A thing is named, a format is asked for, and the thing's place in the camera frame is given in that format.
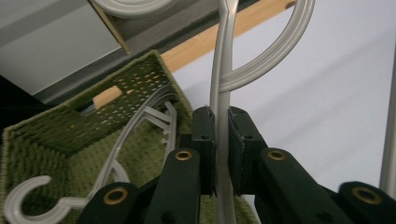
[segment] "white plastic hanger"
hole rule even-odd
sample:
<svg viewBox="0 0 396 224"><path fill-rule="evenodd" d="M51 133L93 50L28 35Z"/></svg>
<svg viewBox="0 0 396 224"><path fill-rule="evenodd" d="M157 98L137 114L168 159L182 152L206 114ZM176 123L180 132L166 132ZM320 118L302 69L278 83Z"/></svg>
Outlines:
<svg viewBox="0 0 396 224"><path fill-rule="evenodd" d="M171 7L177 0L93 0L103 11L121 18L147 17Z"/></svg>
<svg viewBox="0 0 396 224"><path fill-rule="evenodd" d="M230 93L265 75L282 61L303 35L315 0L298 0L286 28L277 40L250 63L233 70L233 28L238 0L219 0L219 31L210 89L210 107L215 115L216 157L215 208L220 224L234 224L233 187L228 170L228 114Z"/></svg>

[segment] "metal pole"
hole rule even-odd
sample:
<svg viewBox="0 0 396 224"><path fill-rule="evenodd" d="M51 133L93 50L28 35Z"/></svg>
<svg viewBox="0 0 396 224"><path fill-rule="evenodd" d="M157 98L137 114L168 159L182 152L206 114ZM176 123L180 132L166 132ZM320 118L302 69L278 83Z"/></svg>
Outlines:
<svg viewBox="0 0 396 224"><path fill-rule="evenodd" d="M396 47L390 87L387 133L385 135L379 188L396 199Z"/></svg>

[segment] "green woven basket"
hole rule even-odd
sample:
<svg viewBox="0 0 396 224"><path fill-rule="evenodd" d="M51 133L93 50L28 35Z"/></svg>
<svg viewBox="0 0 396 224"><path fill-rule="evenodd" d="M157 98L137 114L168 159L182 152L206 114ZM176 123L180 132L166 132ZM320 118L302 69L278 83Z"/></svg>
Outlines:
<svg viewBox="0 0 396 224"><path fill-rule="evenodd" d="M4 131L1 161L0 223L7 223L3 205L7 194L22 181L39 175L52 177L23 203L26 215L49 211L62 197L86 197L110 149L140 104L155 90L170 84L178 95L177 136L191 132L191 107L157 51L136 59L77 97ZM92 97L113 86L122 95L88 114L78 112ZM163 131L144 122L125 142L118 161L138 187L161 173ZM235 199L238 223L255 223L248 206ZM78 211L62 223L75 223ZM201 202L201 223L215 223L210 199Z"/></svg>

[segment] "black mechanical part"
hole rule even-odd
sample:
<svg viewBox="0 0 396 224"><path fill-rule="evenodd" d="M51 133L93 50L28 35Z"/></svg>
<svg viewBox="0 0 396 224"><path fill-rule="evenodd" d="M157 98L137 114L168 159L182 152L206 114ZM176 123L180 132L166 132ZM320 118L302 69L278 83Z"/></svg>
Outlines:
<svg viewBox="0 0 396 224"><path fill-rule="evenodd" d="M256 186L256 197L273 199L276 208L272 209L282 216L279 223L353 223L289 152L263 149L259 174L266 188Z"/></svg>
<svg viewBox="0 0 396 224"><path fill-rule="evenodd" d="M385 192L361 182L341 185L340 206L355 223L396 223L396 202Z"/></svg>
<svg viewBox="0 0 396 224"><path fill-rule="evenodd" d="M99 189L85 206L77 224L123 224L130 216L137 198L137 187L129 183L113 183Z"/></svg>
<svg viewBox="0 0 396 224"><path fill-rule="evenodd" d="M215 127L214 115L208 106L192 113L191 148L201 156L201 194L212 195L215 191Z"/></svg>
<svg viewBox="0 0 396 224"><path fill-rule="evenodd" d="M237 196L254 194L254 161L268 146L248 112L237 107L229 109L229 135L228 167L233 193Z"/></svg>
<svg viewBox="0 0 396 224"><path fill-rule="evenodd" d="M201 199L200 155L190 148L169 153L145 224L198 224Z"/></svg>

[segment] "brass screw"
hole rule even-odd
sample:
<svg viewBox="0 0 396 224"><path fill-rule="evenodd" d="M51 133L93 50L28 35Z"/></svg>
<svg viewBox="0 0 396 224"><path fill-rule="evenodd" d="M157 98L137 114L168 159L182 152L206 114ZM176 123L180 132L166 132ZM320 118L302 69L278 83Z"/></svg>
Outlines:
<svg viewBox="0 0 396 224"><path fill-rule="evenodd" d="M381 204L382 198L374 191L365 187L355 187L352 189L352 194L359 200L369 204Z"/></svg>
<svg viewBox="0 0 396 224"><path fill-rule="evenodd" d="M113 193L120 193L120 197L112 198L111 195ZM104 198L105 204L115 205L118 203L122 203L128 197L128 190L124 187L117 187L109 191Z"/></svg>
<svg viewBox="0 0 396 224"><path fill-rule="evenodd" d="M283 161L286 159L285 153L277 150L272 150L268 152L268 157L276 161Z"/></svg>
<svg viewBox="0 0 396 224"><path fill-rule="evenodd" d="M176 159L178 161L187 161L189 159L192 158L192 153L190 153L187 150L183 150L183 151L179 151L176 155L175 155Z"/></svg>

